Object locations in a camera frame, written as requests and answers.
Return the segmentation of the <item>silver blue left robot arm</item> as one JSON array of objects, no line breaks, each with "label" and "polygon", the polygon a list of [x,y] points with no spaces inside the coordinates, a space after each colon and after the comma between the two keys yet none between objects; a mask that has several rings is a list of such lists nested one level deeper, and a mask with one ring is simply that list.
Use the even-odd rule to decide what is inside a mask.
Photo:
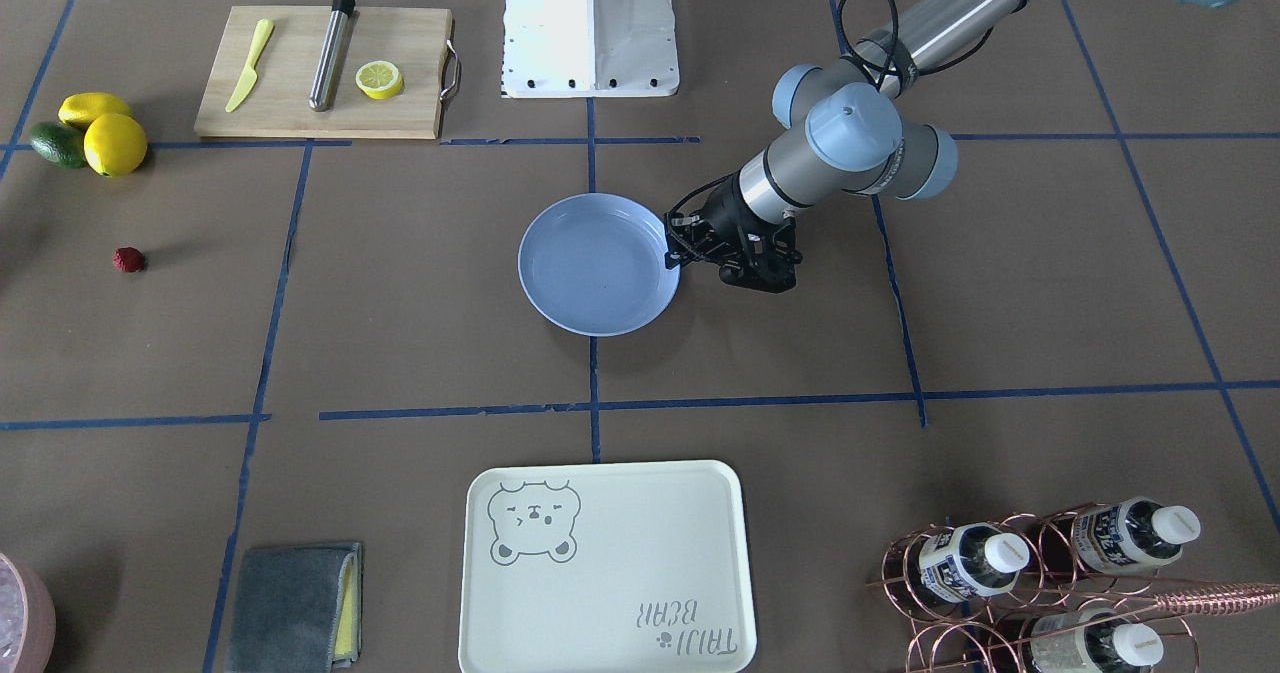
[{"label": "silver blue left robot arm", "polygon": [[[666,267],[713,264],[731,287],[783,293],[803,260],[796,219],[835,193],[927,200],[954,180],[957,146],[936,125],[906,122],[895,100],[929,73],[964,61],[1032,0],[920,0],[829,67],[799,64],[774,86],[783,132],[745,166],[700,187],[704,202],[664,218]],[[1176,0],[1221,8],[1238,0]]]}]

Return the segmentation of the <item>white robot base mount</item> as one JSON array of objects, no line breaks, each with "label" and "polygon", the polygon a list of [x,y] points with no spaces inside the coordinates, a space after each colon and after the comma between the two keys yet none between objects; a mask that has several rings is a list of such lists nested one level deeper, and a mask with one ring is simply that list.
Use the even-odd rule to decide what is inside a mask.
[{"label": "white robot base mount", "polygon": [[655,99],[680,90],[673,0],[504,4],[504,99]]}]

